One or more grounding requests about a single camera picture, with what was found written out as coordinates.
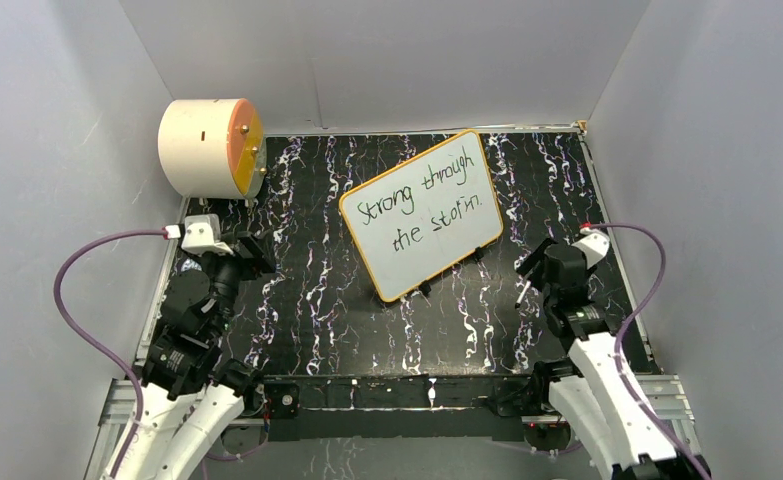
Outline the white black whiteboard marker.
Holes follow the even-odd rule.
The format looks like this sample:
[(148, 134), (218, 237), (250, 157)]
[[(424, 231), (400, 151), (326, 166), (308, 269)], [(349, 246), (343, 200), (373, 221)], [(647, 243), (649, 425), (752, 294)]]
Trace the white black whiteboard marker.
[(530, 290), (532, 283), (529, 280), (526, 280), (523, 284), (523, 287), (517, 296), (515, 302), (514, 302), (514, 308), (519, 309), (521, 305), (523, 304), (525, 296), (528, 294), (528, 291)]

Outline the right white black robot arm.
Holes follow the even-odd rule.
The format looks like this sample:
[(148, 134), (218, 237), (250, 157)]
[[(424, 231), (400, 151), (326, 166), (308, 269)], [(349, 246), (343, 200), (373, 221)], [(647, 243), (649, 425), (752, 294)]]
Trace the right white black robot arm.
[(605, 233), (585, 228), (573, 243), (544, 239), (517, 267), (566, 352), (536, 364), (531, 403), (567, 421), (603, 479), (707, 479), (703, 457), (641, 392), (623, 353), (623, 323), (592, 298), (590, 278), (610, 246)]

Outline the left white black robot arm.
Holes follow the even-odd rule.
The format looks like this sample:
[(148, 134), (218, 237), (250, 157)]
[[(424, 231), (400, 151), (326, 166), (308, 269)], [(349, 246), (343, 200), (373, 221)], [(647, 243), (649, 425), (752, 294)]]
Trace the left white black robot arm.
[(261, 411), (260, 373), (218, 362), (240, 285), (276, 271), (268, 233), (233, 232), (229, 252), (194, 255), (169, 280), (141, 375), (141, 392), (102, 476), (187, 479), (231, 420)]

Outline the yellow framed whiteboard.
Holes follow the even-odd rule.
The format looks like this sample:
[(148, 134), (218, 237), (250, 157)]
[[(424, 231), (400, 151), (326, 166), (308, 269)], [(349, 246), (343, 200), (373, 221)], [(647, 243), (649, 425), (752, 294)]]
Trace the yellow framed whiteboard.
[(496, 241), (504, 231), (485, 149), (473, 129), (343, 194), (339, 210), (386, 303)]

